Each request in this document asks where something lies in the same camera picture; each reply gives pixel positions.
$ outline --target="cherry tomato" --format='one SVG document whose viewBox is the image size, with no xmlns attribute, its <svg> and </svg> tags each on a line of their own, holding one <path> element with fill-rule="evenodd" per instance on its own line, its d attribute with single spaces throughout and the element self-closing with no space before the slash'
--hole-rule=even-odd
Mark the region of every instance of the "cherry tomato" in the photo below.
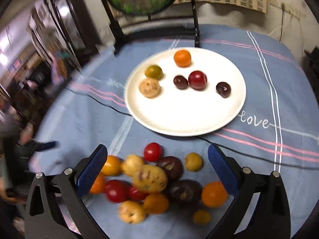
<svg viewBox="0 0 319 239">
<path fill-rule="evenodd" d="M 103 193 L 104 187 L 105 187 L 104 176 L 102 173 L 99 173 L 90 189 L 90 193 L 91 194 Z"/>
<path fill-rule="evenodd" d="M 207 85 L 207 76 L 202 71 L 194 71 L 188 76 L 188 82 L 191 88 L 202 90 Z"/>
<path fill-rule="evenodd" d="M 124 202 L 129 197 L 128 186 L 119 180 L 110 180 L 105 184 L 105 195 L 113 203 Z"/>
<path fill-rule="evenodd" d="M 138 191 L 134 186 L 130 186 L 129 188 L 129 196 L 130 199 L 141 201 L 147 197 L 147 193 Z"/>
<path fill-rule="evenodd" d="M 102 173 L 106 176 L 118 176 L 121 172 L 121 160 L 116 156 L 108 156 L 102 168 Z"/>
<path fill-rule="evenodd" d="M 144 149 L 144 158 L 149 162 L 158 161 L 163 155 L 163 149 L 158 143 L 150 143 Z"/>
<path fill-rule="evenodd" d="M 143 208 L 147 214 L 162 214 L 168 207 L 169 201 L 162 193 L 150 194 L 143 202 Z"/>
<path fill-rule="evenodd" d="M 208 183 L 202 190 L 202 202 L 206 207 L 220 207 L 227 197 L 227 191 L 220 181 Z"/>
</svg>

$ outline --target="table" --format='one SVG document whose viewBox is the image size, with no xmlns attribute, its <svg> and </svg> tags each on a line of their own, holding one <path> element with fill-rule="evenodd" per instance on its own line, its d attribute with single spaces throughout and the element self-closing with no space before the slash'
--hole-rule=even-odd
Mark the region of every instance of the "table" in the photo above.
<svg viewBox="0 0 319 239">
<path fill-rule="evenodd" d="M 177 138 L 154 133 L 136 122 L 123 100 L 123 88 L 130 72 L 153 54 L 193 47 L 194 41 L 134 42 L 125 45 L 118 56 L 112 50 L 103 52 L 58 97 L 37 139 L 58 140 L 61 146 L 37 153 L 30 168 L 46 175 L 58 174 L 74 167 L 99 144 L 107 146 L 109 154 L 125 158 L 128 154 L 142 155 L 144 146 L 156 141 L 164 147 L 165 155 L 183 159 L 189 152 L 201 154 L 206 163 L 204 169 L 198 173 L 185 172 L 183 178 L 205 185 L 218 177 L 208 164 L 209 143 L 201 140 L 204 138 L 248 154 L 223 150 L 240 166 L 267 175 L 273 170 L 280 172 L 290 206 L 291 235 L 294 235 L 319 198 L 319 109 L 311 86 L 289 49 L 268 36 L 222 25 L 201 25 L 200 31 L 201 47 L 231 60 L 245 79 L 246 101 L 231 123 L 200 138 Z M 193 239 L 205 238 L 231 201 L 229 197 L 223 207 L 212 210 L 211 223 L 204 227 L 191 223 L 191 209 L 172 207 L 163 215 L 150 216 L 145 222 L 131 226 L 119 220 L 117 205 L 108 202 L 104 195 L 89 196 L 86 204 L 111 238 L 138 239 L 142 233 L 154 239 Z M 248 224 L 256 202 L 257 195 L 238 231 Z"/>
</svg>

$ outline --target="red tomato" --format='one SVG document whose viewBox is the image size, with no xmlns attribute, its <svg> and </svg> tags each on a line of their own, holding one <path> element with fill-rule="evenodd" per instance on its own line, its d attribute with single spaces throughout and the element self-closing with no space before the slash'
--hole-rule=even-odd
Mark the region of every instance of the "red tomato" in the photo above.
<svg viewBox="0 0 319 239">
<path fill-rule="evenodd" d="M 144 149 L 144 158 L 149 162 L 158 161 L 163 155 L 163 149 L 158 143 L 150 143 Z"/>
<path fill-rule="evenodd" d="M 119 180 L 110 180 L 105 184 L 105 195 L 113 203 L 124 202 L 128 199 L 128 186 Z"/>
<path fill-rule="evenodd" d="M 148 194 L 144 193 L 144 192 L 141 192 L 141 191 L 138 191 L 133 186 L 130 186 L 130 188 L 129 188 L 129 196 L 133 200 L 141 201 L 141 200 L 145 199 L 148 196 Z"/>
</svg>

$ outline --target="black cable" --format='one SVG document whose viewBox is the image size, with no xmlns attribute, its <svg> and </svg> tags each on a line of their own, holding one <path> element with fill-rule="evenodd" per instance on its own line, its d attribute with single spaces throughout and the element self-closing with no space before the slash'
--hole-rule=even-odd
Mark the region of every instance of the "black cable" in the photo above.
<svg viewBox="0 0 319 239">
<path fill-rule="evenodd" d="M 282 29 L 284 26 L 285 5 L 283 3 L 281 4 L 281 9 L 282 9 L 282 19 L 281 19 L 281 33 L 280 33 L 279 42 L 281 42 L 281 39 L 282 39 Z"/>
<path fill-rule="evenodd" d="M 108 104 L 104 104 L 104 103 L 98 101 L 97 99 L 95 99 L 94 97 L 92 97 L 92 96 L 89 95 L 89 94 L 81 93 L 81 92 L 75 92 L 75 91 L 71 90 L 70 88 L 66 88 L 66 89 L 69 90 L 69 91 L 71 91 L 71 92 L 73 92 L 74 94 L 90 97 L 91 99 L 95 100 L 97 103 L 99 103 L 99 104 L 101 104 L 101 105 L 103 105 L 103 106 L 105 106 L 105 107 L 109 107 L 109 108 L 115 110 L 115 111 L 118 112 L 118 113 L 121 113 L 121 114 L 124 114 L 124 115 L 127 115 L 127 116 L 132 116 L 131 114 L 128 114 L 128 113 L 125 113 L 125 112 L 120 112 L 120 111 L 118 111 L 116 108 L 114 108 L 114 107 L 112 107 L 112 106 L 110 106 L 110 105 L 108 105 Z M 209 140 L 207 140 L 207 139 L 205 139 L 205 138 L 202 138 L 202 137 L 200 137 L 200 136 L 197 136 L 196 138 L 198 138 L 198 139 L 200 139 L 200 140 L 203 140 L 203 141 L 205 141 L 205 142 L 207 142 L 207 143 L 210 143 L 210 144 L 216 144 L 216 145 L 218 145 L 219 147 L 225 148 L 225 149 L 227 149 L 227 150 L 230 150 L 230 151 L 232 151 L 232 152 L 234 152 L 234 153 L 237 153 L 237 154 L 239 154 L 239 155 L 242 155 L 242 156 L 247 156 L 247 157 L 250 157 L 250 158 L 259 159 L 259 160 L 262 160 L 262 161 L 265 161 L 265 162 L 268 162 L 268 163 L 271 163 L 271 164 L 278 164 L 278 163 L 275 163 L 275 162 L 272 161 L 272 160 L 268 160 L 268 159 L 265 159 L 265 158 L 262 158 L 262 157 L 252 156 L 252 155 L 249 155 L 249 154 L 245 154 L 245 153 L 239 152 L 239 151 L 237 151 L 237 150 L 234 150 L 234 149 L 232 149 L 232 148 L 229 148 L 229 147 L 226 147 L 226 146 L 217 144 L 217 143 L 213 143 L 213 142 L 211 142 L 211 141 L 209 141 Z M 298 166 L 298 165 L 284 164 L 284 163 L 281 163 L 281 165 L 287 166 L 287 167 L 294 167 L 294 168 L 299 168 L 299 169 L 305 169 L 305 170 L 315 170 L 315 171 L 319 171 L 319 168 L 316 168 L 316 167 L 301 167 L 301 166 Z"/>
<path fill-rule="evenodd" d="M 229 147 L 226 147 L 226 146 L 217 144 L 217 143 L 213 143 L 213 142 L 211 142 L 211 141 L 209 141 L 209 140 L 207 140 L 207 139 L 205 139 L 205 138 L 202 138 L 202 137 L 198 137 L 198 136 L 197 136 L 197 138 L 200 139 L 200 140 L 203 140 L 203 141 L 205 141 L 205 142 L 207 142 L 207 143 L 210 143 L 210 144 L 216 144 L 216 145 L 218 145 L 219 147 L 225 148 L 225 149 L 227 149 L 227 150 L 230 150 L 230 151 L 232 151 L 232 152 L 234 152 L 234 153 L 237 153 L 237 154 L 239 154 L 239 155 L 242 155 L 242 156 L 248 156 L 248 157 L 250 157 L 250 158 L 259 159 L 259 160 L 262 160 L 262 161 L 265 161 L 265 162 L 268 162 L 268 163 L 271 163 L 271 164 L 278 164 L 278 163 L 275 163 L 275 162 L 272 161 L 272 160 L 268 160 L 268 159 L 265 159 L 265 158 L 262 158 L 262 157 L 252 156 L 252 155 L 249 155 L 249 154 L 245 154 L 245 153 L 239 152 L 239 151 L 237 151 L 237 150 L 234 150 L 234 149 L 232 149 L 232 148 L 229 148 Z M 302 167 L 302 166 L 299 166 L 299 165 L 284 164 L 284 163 L 281 163 L 281 165 L 287 166 L 287 167 L 294 167 L 294 168 L 299 168 L 299 169 L 305 169 L 305 170 L 315 170 L 315 171 L 319 171 L 319 168 L 316 168 L 316 167 Z"/>
<path fill-rule="evenodd" d="M 111 108 L 111 109 L 115 110 L 116 112 L 121 113 L 121 114 L 123 114 L 123 115 L 132 116 L 132 115 L 129 114 L 129 113 L 120 112 L 120 111 L 118 111 L 116 108 L 114 108 L 114 107 L 112 107 L 112 106 L 110 106 L 110 105 L 108 105 L 108 104 L 104 104 L 104 103 L 98 101 L 97 99 L 95 99 L 93 96 L 91 96 L 91 95 L 89 95 L 89 94 L 81 93 L 81 92 L 75 92 L 75 91 L 71 90 L 70 88 L 66 88 L 66 90 L 69 90 L 69 91 L 71 91 L 71 92 L 73 92 L 74 94 L 77 94 L 77 95 L 90 97 L 91 99 L 95 100 L 97 103 L 99 103 L 99 104 L 101 104 L 101 105 L 103 105 L 103 106 L 105 106 L 105 107 Z"/>
</svg>

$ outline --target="black stand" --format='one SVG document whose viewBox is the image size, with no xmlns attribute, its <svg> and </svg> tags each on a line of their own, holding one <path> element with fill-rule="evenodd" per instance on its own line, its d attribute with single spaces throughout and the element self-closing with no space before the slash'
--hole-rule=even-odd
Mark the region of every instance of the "black stand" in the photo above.
<svg viewBox="0 0 319 239">
<path fill-rule="evenodd" d="M 113 17 L 113 14 L 110 10 L 107 0 L 102 0 L 103 6 L 106 10 L 106 13 L 110 19 L 110 29 L 115 38 L 115 54 L 118 54 L 121 48 L 132 41 L 149 39 L 149 38 L 187 38 L 187 39 L 195 39 L 195 47 L 200 47 L 200 33 L 198 28 L 198 17 L 197 17 L 197 7 L 195 0 L 191 0 L 192 11 L 193 11 L 193 19 L 194 19 L 194 28 L 186 28 L 183 26 L 180 27 L 164 27 L 164 28 L 156 28 L 156 29 L 147 29 L 141 30 L 137 32 L 133 32 L 125 35 L 122 31 L 121 26 L 118 21 Z M 181 17 L 170 17 L 165 19 L 179 19 Z M 148 16 L 148 22 L 152 21 L 151 16 Z"/>
<path fill-rule="evenodd" d="M 241 168 L 233 158 L 226 157 L 217 145 L 211 146 L 215 146 L 218 155 L 228 165 L 223 170 L 233 172 L 238 186 L 230 207 L 206 239 L 290 239 L 288 199 L 280 174 L 255 174 L 248 167 Z M 89 158 L 82 159 L 74 169 L 67 168 L 55 176 L 37 173 L 26 207 L 26 239 L 109 239 L 81 200 L 90 190 L 106 159 L 106 147 L 99 145 Z M 253 194 L 257 192 L 260 192 L 259 200 L 248 227 L 234 234 Z M 68 229 L 55 193 L 61 193 L 81 235 Z"/>
</svg>

